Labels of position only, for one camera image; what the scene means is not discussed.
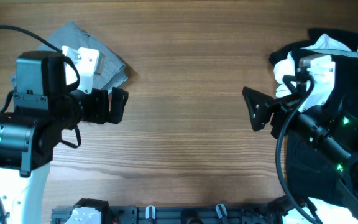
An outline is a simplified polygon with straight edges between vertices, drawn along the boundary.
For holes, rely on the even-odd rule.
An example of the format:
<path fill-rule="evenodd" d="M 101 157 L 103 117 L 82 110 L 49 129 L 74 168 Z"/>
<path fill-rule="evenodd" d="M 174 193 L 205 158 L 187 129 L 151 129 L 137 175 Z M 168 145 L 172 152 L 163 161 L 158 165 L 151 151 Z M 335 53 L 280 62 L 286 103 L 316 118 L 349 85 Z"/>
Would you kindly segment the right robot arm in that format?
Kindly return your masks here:
<path fill-rule="evenodd" d="M 267 123 L 272 125 L 271 135 L 277 140 L 276 170 L 284 192 L 298 207 L 295 199 L 301 194 L 286 184 L 281 167 L 283 139 L 294 134 L 311 152 L 308 161 L 323 161 L 328 166 L 327 171 L 307 171 L 295 165 L 295 170 L 305 178 L 294 186 L 306 194 L 322 194 L 327 187 L 329 196 L 358 220 L 358 90 L 346 92 L 337 103 L 317 103 L 314 98 L 324 92 L 323 81 L 312 75 L 301 78 L 285 75 L 283 82 L 290 93 L 281 98 L 248 87 L 242 94 L 252 129 L 260 131 Z"/>

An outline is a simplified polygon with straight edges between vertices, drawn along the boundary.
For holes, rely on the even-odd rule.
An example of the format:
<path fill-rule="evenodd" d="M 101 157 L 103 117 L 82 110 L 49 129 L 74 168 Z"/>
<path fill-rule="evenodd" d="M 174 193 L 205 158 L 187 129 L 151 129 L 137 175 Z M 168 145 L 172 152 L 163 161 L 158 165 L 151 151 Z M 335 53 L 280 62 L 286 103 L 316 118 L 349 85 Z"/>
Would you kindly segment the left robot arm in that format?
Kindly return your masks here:
<path fill-rule="evenodd" d="M 60 52 L 30 51 L 17 58 L 16 87 L 0 111 L 0 223 L 39 222 L 53 150 L 64 130 L 82 121 L 117 124 L 129 94 L 121 88 L 86 94 L 67 83 L 73 61 Z"/>

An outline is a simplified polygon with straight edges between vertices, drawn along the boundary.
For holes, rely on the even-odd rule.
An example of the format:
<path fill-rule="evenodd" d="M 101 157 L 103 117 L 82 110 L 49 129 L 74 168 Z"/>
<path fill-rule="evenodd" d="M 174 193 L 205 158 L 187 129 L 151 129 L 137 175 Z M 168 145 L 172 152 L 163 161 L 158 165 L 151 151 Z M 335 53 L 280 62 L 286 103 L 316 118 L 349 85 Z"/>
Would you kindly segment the grey shorts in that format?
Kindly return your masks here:
<path fill-rule="evenodd" d="M 119 87 L 128 80 L 125 63 L 106 45 L 74 22 L 56 30 L 47 41 L 69 57 L 76 70 L 65 65 L 67 84 L 79 81 L 78 89 L 89 95 L 93 90 Z"/>

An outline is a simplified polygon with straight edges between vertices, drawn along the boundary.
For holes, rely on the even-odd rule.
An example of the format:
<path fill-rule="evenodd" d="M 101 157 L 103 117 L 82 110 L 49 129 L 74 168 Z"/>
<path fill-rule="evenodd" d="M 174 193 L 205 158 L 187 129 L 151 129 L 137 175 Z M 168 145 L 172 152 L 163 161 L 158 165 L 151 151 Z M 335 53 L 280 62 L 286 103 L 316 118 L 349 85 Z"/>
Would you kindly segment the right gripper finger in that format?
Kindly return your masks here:
<path fill-rule="evenodd" d="M 289 89 L 291 94 L 305 95 L 306 94 L 306 79 L 297 76 L 284 75 L 283 83 Z"/>
<path fill-rule="evenodd" d="M 248 108 L 252 129 L 264 129 L 272 116 L 271 107 L 275 99 L 246 86 L 242 90 L 242 95 Z"/>

